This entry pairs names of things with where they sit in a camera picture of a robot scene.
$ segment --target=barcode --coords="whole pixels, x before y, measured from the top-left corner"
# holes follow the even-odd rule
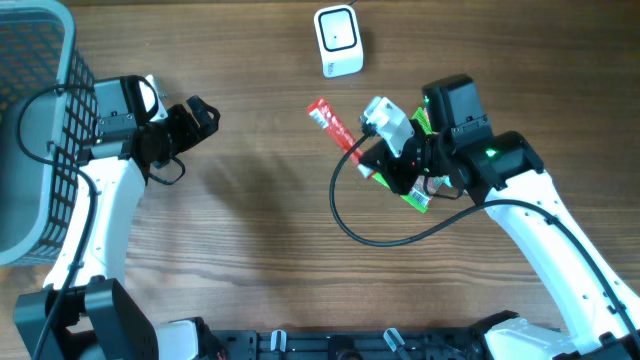
[[[429,198],[427,197],[427,195],[421,193],[420,191],[417,191],[415,189],[411,189],[411,192],[409,192],[409,195],[418,202],[418,204],[422,205],[423,207],[426,207],[427,204],[429,203]]]
[[[309,116],[311,116],[311,118],[313,120],[315,120],[318,124],[320,124],[320,126],[322,126],[323,129],[326,129],[327,127],[329,127],[329,123],[327,122],[327,119],[324,118],[324,116],[322,116],[322,113],[320,112],[320,110],[315,109],[312,112],[309,113]]]

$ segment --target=plastic basket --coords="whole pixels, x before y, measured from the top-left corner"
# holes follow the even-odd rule
[[[0,2],[0,265],[54,262],[76,197],[75,174],[20,152],[17,112],[25,97],[43,87],[93,82],[75,48],[67,8],[55,1]],[[38,156],[70,164],[92,134],[96,114],[93,93],[52,92],[29,106],[23,141]]]

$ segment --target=wood grain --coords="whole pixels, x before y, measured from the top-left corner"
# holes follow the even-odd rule
[[[326,96],[356,132],[374,95],[412,113],[422,85],[461,72],[475,78],[495,132],[528,139],[576,220],[640,290],[637,3],[361,1],[365,67],[332,80],[322,76],[312,23],[322,6],[72,9],[98,77],[153,73],[169,103],[198,94],[222,113],[219,133],[181,157],[185,178],[149,184],[136,212],[126,281],[152,322],[199,315],[216,329],[408,329],[510,309],[564,327],[485,214],[415,245],[376,249],[347,238],[329,212],[340,151],[306,106]],[[422,215],[352,168],[337,202],[374,239],[415,234],[471,205],[436,200]],[[0,270],[0,359],[25,356],[13,305],[47,271]]]

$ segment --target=red snack wrapper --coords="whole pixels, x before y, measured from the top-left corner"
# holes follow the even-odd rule
[[[344,126],[342,120],[340,120],[336,115],[335,111],[333,111],[333,108],[331,108],[331,105],[327,103],[325,98],[321,97],[314,101],[313,104],[307,107],[307,112],[315,122],[322,126],[322,128],[331,136],[333,141],[335,141],[345,153],[356,143],[356,140],[353,138],[353,135],[351,135],[349,129]],[[360,164],[360,157],[362,154],[363,151],[361,149],[357,149],[350,158],[351,161],[356,164],[362,176],[369,178],[374,171]]]

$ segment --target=wooden tabletop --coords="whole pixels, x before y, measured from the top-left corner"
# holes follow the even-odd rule
[[[373,96],[412,114],[422,85],[457,73],[475,79],[495,133],[527,138],[574,218],[640,290],[637,3],[363,0],[355,10],[364,69],[336,79],[322,75],[313,28],[326,5],[72,8],[97,77],[152,73],[167,105],[197,94],[222,113],[220,131],[181,156],[187,175],[171,187],[150,183],[133,221],[126,285],[153,323],[202,316],[214,329],[418,329],[509,309],[564,327],[486,214],[393,249],[354,242],[331,216],[341,152],[307,105],[325,96],[359,134]],[[435,200],[423,215],[345,169],[338,207],[373,239],[418,233],[472,205]],[[0,269],[1,359],[26,356],[13,305],[48,270]]]

